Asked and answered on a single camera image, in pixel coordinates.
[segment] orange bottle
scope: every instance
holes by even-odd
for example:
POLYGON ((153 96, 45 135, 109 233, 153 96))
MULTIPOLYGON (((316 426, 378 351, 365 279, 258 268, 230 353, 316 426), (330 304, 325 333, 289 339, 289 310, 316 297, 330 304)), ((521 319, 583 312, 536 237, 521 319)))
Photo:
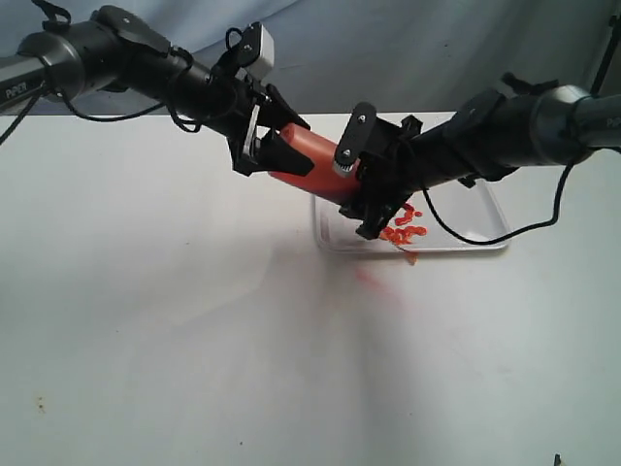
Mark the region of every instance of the orange bottle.
POLYGON ((270 175, 282 182, 299 187, 335 204, 350 199, 360 188, 354 166, 351 175, 343 178, 332 169, 337 145, 302 126, 290 123, 280 131, 280 137, 293 149, 312 160, 314 168, 305 177, 281 172, 270 175))

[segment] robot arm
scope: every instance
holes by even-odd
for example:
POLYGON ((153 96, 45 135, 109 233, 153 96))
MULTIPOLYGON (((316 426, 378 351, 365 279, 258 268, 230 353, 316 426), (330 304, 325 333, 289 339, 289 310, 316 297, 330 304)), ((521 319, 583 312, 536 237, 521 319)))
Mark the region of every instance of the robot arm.
POLYGON ((486 90, 424 133, 413 116, 399 126, 359 104, 335 148, 308 131, 274 86, 261 83, 274 63, 274 44, 259 23, 235 30, 241 39, 234 46, 227 33, 227 50, 210 69, 120 8, 102 7, 72 24, 67 11, 32 1, 48 20, 16 56, 0 59, 0 112, 44 93, 71 109, 80 95, 132 88, 165 106, 184 131, 204 125, 226 137, 239 173, 277 172, 306 189, 300 180, 309 177, 341 183, 349 194, 333 201, 344 216, 362 220, 357 232, 367 239, 377 238, 416 191, 430 202, 427 189, 437 184, 496 182, 525 166, 571 169, 593 150, 621 145, 621 96, 600 99, 578 87, 530 85, 507 75, 516 96, 486 90), (258 126, 269 129, 261 139, 258 126), (292 144, 291 134, 304 134, 305 143, 292 144))

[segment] white tabletop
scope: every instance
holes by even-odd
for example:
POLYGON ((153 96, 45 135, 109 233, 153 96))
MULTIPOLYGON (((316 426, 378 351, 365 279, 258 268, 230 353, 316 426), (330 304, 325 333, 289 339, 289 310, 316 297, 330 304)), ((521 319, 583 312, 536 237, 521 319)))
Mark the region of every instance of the white tabletop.
MULTIPOLYGON (((320 252, 308 195, 209 130, 27 118, 0 149, 0 464, 617 464, 619 174, 596 154, 557 227, 411 267, 320 252)), ((512 227, 558 175, 494 186, 512 227)))

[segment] white tray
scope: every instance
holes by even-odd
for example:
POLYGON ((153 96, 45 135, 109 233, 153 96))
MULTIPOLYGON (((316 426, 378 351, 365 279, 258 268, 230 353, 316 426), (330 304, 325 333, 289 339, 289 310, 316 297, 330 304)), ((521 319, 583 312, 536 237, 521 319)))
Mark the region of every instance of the white tray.
MULTIPOLYGON (((447 183, 434 187, 429 192, 441 218, 462 236, 486 241, 508 233, 507 221, 486 182, 477 182, 472 189, 467 189, 459 183, 447 183)), ((415 218, 411 225, 424 226, 428 233, 424 237, 412 238, 411 245, 401 246, 404 250, 418 252, 499 250, 508 245, 508 242, 493 246, 473 246, 463 243, 441 229, 429 212, 422 194, 414 194, 409 202, 417 211, 423 213, 423 217, 415 218)), ((341 216, 339 206, 324 199, 313 197, 312 215, 316 242, 325 250, 345 253, 398 251, 386 241, 368 241, 356 235, 355 230, 360 221, 341 216)))

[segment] white fabric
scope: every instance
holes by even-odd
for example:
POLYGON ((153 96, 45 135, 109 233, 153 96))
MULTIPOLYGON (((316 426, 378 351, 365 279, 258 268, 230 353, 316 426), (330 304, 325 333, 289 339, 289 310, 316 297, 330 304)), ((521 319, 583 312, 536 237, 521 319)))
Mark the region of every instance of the white fabric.
MULTIPOLYGON (((75 20, 95 0, 56 0, 75 20)), ((361 100, 382 111, 457 108, 505 71, 528 80, 588 85, 618 0, 117 0, 211 65, 230 25, 261 19, 275 37, 268 81, 298 111, 347 112, 361 100)), ((4 0, 2 54, 39 27, 29 2, 4 0)), ((131 94, 77 105, 97 114, 135 111, 131 94)), ((39 113, 65 113, 56 104, 39 113)))

